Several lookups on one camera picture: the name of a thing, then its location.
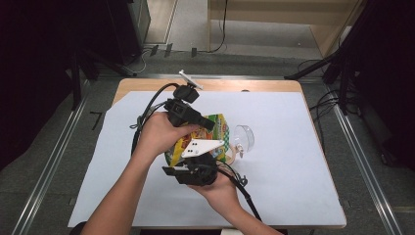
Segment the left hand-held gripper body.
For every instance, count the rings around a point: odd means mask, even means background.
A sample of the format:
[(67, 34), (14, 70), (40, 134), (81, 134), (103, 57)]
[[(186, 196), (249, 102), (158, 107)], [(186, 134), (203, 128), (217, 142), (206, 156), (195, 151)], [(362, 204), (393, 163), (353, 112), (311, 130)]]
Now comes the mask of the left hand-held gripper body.
[(202, 89), (203, 86), (194, 81), (184, 70), (179, 74), (187, 82), (186, 85), (179, 85), (173, 91), (173, 98), (168, 99), (164, 108), (167, 110), (168, 120), (173, 126), (180, 126), (187, 121), (187, 113), (194, 110), (191, 104), (199, 97), (197, 88)]

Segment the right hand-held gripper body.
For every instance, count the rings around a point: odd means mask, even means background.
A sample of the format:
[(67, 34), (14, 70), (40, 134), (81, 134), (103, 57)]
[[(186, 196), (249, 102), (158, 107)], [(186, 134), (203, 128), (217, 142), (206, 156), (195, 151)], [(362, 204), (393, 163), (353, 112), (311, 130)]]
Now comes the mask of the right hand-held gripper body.
[(174, 168), (178, 182), (194, 186), (213, 183), (217, 177), (217, 164), (210, 152), (223, 144), (223, 140), (192, 139), (181, 154), (183, 164)]

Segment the colourful spouted refill pouch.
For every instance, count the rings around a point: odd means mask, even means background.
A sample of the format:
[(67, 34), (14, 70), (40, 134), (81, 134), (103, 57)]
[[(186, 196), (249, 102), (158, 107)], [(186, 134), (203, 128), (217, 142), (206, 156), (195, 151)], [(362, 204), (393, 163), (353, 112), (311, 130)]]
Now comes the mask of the colourful spouted refill pouch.
[(210, 150), (209, 153), (221, 162), (227, 164), (232, 164), (234, 162), (233, 153), (229, 143), (230, 131), (224, 115), (209, 115), (207, 118), (215, 122), (213, 129), (207, 130), (206, 128), (199, 127), (196, 131), (179, 139), (169, 151), (164, 153), (168, 166), (177, 166), (184, 161), (181, 155), (192, 139), (222, 140), (223, 145)]

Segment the person's right hand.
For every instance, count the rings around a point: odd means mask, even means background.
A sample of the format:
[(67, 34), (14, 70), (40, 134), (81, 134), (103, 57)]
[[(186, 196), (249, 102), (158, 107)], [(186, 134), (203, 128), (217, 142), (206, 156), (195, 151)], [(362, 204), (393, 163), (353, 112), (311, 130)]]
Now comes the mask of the person's right hand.
[(190, 185), (190, 188), (201, 194), (208, 204), (221, 215), (229, 215), (233, 210), (241, 207), (234, 184), (223, 174), (218, 174), (210, 185)]

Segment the person's left hand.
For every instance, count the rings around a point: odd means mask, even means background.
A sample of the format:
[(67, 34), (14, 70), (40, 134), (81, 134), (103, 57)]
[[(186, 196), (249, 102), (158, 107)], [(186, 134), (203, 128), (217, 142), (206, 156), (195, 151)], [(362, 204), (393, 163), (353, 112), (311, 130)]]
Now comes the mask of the person's left hand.
[(153, 160), (171, 148), (180, 138), (198, 128), (195, 124), (175, 127), (168, 120), (167, 113), (155, 112), (144, 124), (134, 151), (134, 157), (144, 156)]

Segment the black cabinet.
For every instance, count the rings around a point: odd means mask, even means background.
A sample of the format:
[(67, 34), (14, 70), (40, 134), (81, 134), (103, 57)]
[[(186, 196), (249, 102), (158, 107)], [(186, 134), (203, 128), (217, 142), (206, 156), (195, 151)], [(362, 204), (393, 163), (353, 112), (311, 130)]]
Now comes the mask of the black cabinet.
[(151, 16), (147, 0), (107, 0), (115, 30), (117, 51), (123, 65), (138, 58), (144, 50)]

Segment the white table mat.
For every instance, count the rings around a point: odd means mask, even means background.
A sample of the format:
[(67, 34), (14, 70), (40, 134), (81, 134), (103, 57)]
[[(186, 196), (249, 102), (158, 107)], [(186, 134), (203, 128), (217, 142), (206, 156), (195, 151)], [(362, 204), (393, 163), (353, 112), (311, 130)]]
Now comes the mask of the white table mat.
[[(134, 91), (106, 113), (69, 226), (85, 221), (130, 159), (132, 124), (150, 101), (171, 92)], [(346, 217), (310, 114), (299, 92), (201, 92), (193, 108), (222, 114), (231, 128), (246, 125), (254, 147), (232, 166), (247, 177), (247, 191), (263, 222), (282, 228), (343, 228)], [(166, 175), (164, 157), (152, 164), (133, 223), (141, 228), (217, 228), (227, 221), (194, 190)]]

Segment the black metal stand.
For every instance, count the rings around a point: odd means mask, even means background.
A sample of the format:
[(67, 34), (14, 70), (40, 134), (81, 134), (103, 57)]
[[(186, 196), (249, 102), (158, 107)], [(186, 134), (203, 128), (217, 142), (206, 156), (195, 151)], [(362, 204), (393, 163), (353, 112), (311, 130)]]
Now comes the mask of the black metal stand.
[(96, 80), (99, 76), (99, 71), (95, 66), (95, 62), (98, 62), (111, 71), (121, 76), (132, 76), (134, 71), (130, 70), (126, 66), (120, 66), (116, 63), (110, 62), (98, 53), (90, 49), (75, 49), (70, 56), (70, 77), (71, 77), (71, 90), (72, 90), (72, 107), (74, 111), (81, 102), (81, 83), (80, 73), (86, 76), (87, 80)]

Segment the black tripod stand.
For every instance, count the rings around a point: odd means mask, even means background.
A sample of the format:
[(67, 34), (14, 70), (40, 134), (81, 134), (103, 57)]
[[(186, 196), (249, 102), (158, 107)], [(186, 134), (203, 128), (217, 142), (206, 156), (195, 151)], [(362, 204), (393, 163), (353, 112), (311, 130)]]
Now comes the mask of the black tripod stand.
[(338, 76), (341, 77), (339, 106), (344, 109), (346, 107), (348, 82), (355, 72), (355, 62), (358, 58), (358, 54), (362, 51), (368, 40), (369, 32), (372, 29), (372, 23), (384, 2), (385, 0), (368, 0), (361, 15), (356, 20), (339, 49), (329, 55), (326, 59), (322, 59), (297, 73), (285, 76), (285, 79), (299, 80), (307, 74), (328, 65), (328, 68), (322, 76), (323, 82), (332, 84)]

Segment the dark curtain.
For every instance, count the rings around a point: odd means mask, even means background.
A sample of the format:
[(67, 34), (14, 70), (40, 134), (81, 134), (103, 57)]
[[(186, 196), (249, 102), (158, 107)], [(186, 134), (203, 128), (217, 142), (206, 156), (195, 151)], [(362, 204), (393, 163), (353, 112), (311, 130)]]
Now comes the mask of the dark curtain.
[(0, 0), (0, 170), (72, 95), (75, 24), (92, 0)]
[(367, 0), (355, 84), (390, 133), (381, 146), (415, 171), (415, 0)]

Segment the light wooden shelf unit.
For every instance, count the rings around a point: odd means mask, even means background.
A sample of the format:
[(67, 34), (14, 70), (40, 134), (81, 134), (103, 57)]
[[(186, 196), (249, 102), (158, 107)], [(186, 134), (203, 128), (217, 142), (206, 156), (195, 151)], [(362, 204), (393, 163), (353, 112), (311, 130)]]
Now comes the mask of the light wooden shelf unit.
[(329, 56), (363, 0), (207, 0), (207, 23), (308, 24), (322, 57)]

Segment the short metal floor rail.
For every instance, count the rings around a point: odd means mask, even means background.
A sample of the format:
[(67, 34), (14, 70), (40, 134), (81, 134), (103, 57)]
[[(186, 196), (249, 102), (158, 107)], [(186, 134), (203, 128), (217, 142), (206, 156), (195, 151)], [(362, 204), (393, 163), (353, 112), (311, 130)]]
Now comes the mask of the short metal floor rail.
[[(235, 80), (288, 80), (284, 76), (262, 76), (262, 75), (223, 75), (223, 74), (190, 74), (189, 75), (194, 80), (201, 79), (235, 79)], [(178, 78), (183, 80), (183, 77), (180, 74), (138, 74), (133, 76), (126, 75), (101, 75), (101, 78), (107, 79), (124, 79), (124, 78), (157, 78), (157, 79), (170, 79)], [(305, 76), (298, 79), (299, 82), (318, 82), (322, 81), (322, 77), (319, 76)]]

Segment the long metal floor rail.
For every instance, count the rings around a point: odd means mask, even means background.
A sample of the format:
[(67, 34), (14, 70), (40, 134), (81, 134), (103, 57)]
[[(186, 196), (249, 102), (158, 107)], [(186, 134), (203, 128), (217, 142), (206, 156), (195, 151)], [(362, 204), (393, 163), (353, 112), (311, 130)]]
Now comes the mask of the long metal floor rail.
[(370, 166), (366, 158), (365, 152), (361, 147), (348, 116), (338, 107), (335, 108), (335, 114), (387, 234), (404, 235), (397, 217), (392, 210), (392, 206), (382, 189), (372, 166)]
[(70, 112), (64, 129), (62, 130), (44, 168), (42, 169), (33, 190), (29, 194), (29, 197), (24, 204), (23, 211), (11, 235), (27, 235), (28, 230), (50, 187), (72, 134), (83, 113), (85, 104), (90, 94), (91, 84), (92, 82), (88, 80), (85, 80), (82, 83), (81, 100), (75, 109)]

